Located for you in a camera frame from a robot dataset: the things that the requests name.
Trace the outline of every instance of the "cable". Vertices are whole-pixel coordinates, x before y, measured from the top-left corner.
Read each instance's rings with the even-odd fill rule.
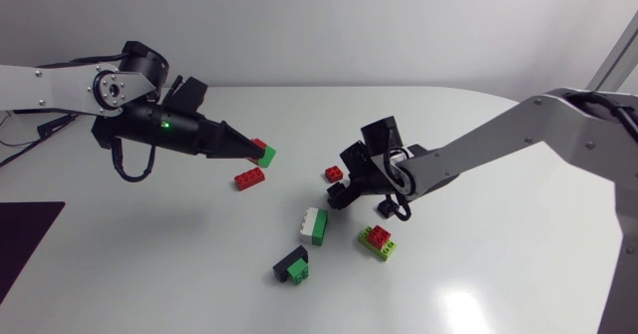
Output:
[[[18,158],[19,156],[27,153],[28,151],[32,150],[33,148],[35,148],[37,145],[41,144],[42,142],[48,140],[49,138],[51,138],[54,134],[58,133],[59,131],[63,130],[66,126],[68,126],[71,122],[73,122],[76,117],[78,116],[78,114],[72,114],[72,115],[66,115],[63,116],[62,118],[67,118],[68,121],[61,125],[60,127],[58,127],[57,129],[53,130],[52,132],[50,132],[49,134],[47,134],[46,137],[43,137],[41,139],[38,139],[36,141],[34,141],[31,145],[27,146],[26,148],[22,149],[19,153],[14,154],[12,156],[9,156],[8,158],[2,160],[2,162],[0,162],[0,167],[4,167],[5,165],[7,165],[8,163],[10,163],[11,161],[13,161],[14,159]]]
[[[33,144],[33,143],[34,143],[34,142],[36,142],[36,141],[29,141],[29,142],[26,142],[26,143],[24,143],[24,144],[7,144],[6,142],[4,142],[4,141],[0,140],[0,145],[2,145],[2,146],[6,146],[6,147],[16,147],[16,148],[20,148],[20,147],[23,147],[23,146],[31,145],[31,144]]]
[[[5,122],[5,121],[7,121],[7,119],[8,119],[8,118],[10,118],[10,117],[11,117],[11,115],[9,115],[9,114],[8,114],[7,116],[5,116],[5,118],[4,118],[4,119],[2,119],[2,121],[0,122],[0,127],[1,127],[2,125],[4,125],[4,122]],[[24,143],[24,144],[7,144],[6,142],[4,142],[4,141],[0,140],[0,145],[6,146],[6,147],[12,147],[12,148],[19,148],[19,147],[23,147],[23,146],[31,145],[31,144],[33,144],[34,142],[35,142],[35,141],[29,141],[29,142],[26,142],[26,143]]]
[[[69,61],[71,64],[97,64],[101,62],[114,62],[124,60],[129,56],[129,53],[122,53],[111,56],[92,56],[87,58],[78,58]]]
[[[124,154],[122,151],[122,140],[119,138],[113,138],[111,141],[111,158],[113,159],[113,167],[116,169],[120,177],[129,182],[139,182],[144,180],[144,178],[148,177],[153,170],[153,165],[156,162],[156,146],[151,146],[151,151],[149,152],[149,162],[147,163],[147,168],[144,172],[139,176],[131,176],[128,175],[124,171]]]
[[[388,177],[391,178],[396,185],[403,186],[405,184],[403,182],[403,179],[400,178],[399,176],[396,176],[390,169],[390,157],[394,155],[398,155],[398,154],[403,154],[406,157],[406,159],[408,159],[410,157],[410,154],[405,149],[392,147],[391,145],[392,131],[393,131],[392,129],[388,130],[388,149],[383,154],[383,166]],[[410,178],[411,192],[414,193],[416,184],[411,175],[409,176],[409,178]],[[386,199],[394,204],[392,208],[392,213],[394,213],[395,216],[402,221],[406,221],[410,219],[410,217],[412,216],[412,210],[410,209],[410,205],[406,197],[398,193],[397,191],[395,191],[395,197],[397,198],[398,203],[394,202],[392,200],[392,197],[389,194],[386,194]],[[401,213],[398,210],[399,206],[403,208],[403,211],[405,213]]]
[[[390,201],[393,204],[392,213],[394,213],[395,216],[401,221],[406,221],[410,219],[410,217],[412,217],[412,210],[410,209],[410,205],[408,204],[408,201],[402,194],[395,193],[395,196],[397,197],[398,203],[394,202],[392,200],[392,197],[389,194],[386,194],[386,200]],[[399,212],[398,210],[399,206],[403,208],[403,211],[405,213]]]
[[[596,93],[589,92],[584,94],[566,95],[565,99],[570,103],[587,103],[595,104],[609,110],[611,116],[618,119],[620,124],[625,128],[629,136],[638,144],[638,117],[634,115],[634,108],[631,106],[621,105],[615,101]]]
[[[8,118],[10,118],[11,115],[7,115],[4,117],[4,119],[2,119],[2,121],[0,121],[0,126],[4,125],[4,122],[7,121]]]

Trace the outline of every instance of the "robotic arm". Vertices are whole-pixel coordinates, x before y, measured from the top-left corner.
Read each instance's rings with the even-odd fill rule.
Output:
[[[120,61],[119,66],[111,64]],[[196,110],[207,85],[178,76],[160,102],[168,62],[146,45],[129,41],[115,56],[82,58],[39,68],[0,66],[9,96],[0,110],[47,110],[97,116],[93,135],[112,151],[113,163],[128,181],[146,178],[156,147],[210,159],[260,159],[264,150],[226,122],[207,120]],[[123,168],[122,140],[151,145],[149,165],[140,176]]]
[[[350,185],[328,188],[336,209],[362,194],[384,194],[379,209],[401,220],[409,203],[460,173],[539,142],[566,162],[615,183],[623,238],[599,333],[638,332],[638,98],[558,89],[532,97],[436,150],[405,147],[394,118],[361,129],[364,142],[341,154]],[[397,197],[395,203],[391,195]]]

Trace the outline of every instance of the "white wall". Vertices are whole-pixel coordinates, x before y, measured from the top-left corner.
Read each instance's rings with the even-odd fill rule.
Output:
[[[0,63],[141,40],[210,85],[583,87],[638,0],[0,0]]]

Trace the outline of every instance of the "black and green lego brick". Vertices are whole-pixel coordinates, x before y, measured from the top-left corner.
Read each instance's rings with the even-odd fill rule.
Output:
[[[377,256],[379,256],[381,259],[388,260],[388,258],[390,258],[390,255],[392,255],[392,253],[397,248],[397,244],[395,244],[395,242],[393,242],[392,240],[388,240],[386,244],[381,247],[381,250],[379,250],[368,241],[368,234],[370,234],[370,231],[372,231],[372,227],[366,227],[366,229],[359,233],[359,237],[357,239],[361,244],[365,245],[366,248],[370,249],[371,252],[377,254]]]
[[[308,268],[308,263],[306,263],[303,258],[299,258],[294,264],[288,267],[287,272],[290,280],[296,285],[308,277],[310,269]]]
[[[308,260],[308,251],[303,245],[299,245],[277,264],[272,266],[272,271],[275,273],[275,278],[280,282],[285,282],[288,279],[288,268],[294,264],[298,259],[303,259],[306,263]]]

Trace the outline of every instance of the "white lego brick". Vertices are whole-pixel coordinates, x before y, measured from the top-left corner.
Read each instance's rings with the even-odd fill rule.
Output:
[[[304,243],[312,244],[312,231],[315,228],[315,222],[317,220],[317,208],[306,209],[306,215],[303,217],[303,223],[301,224],[301,241]]]

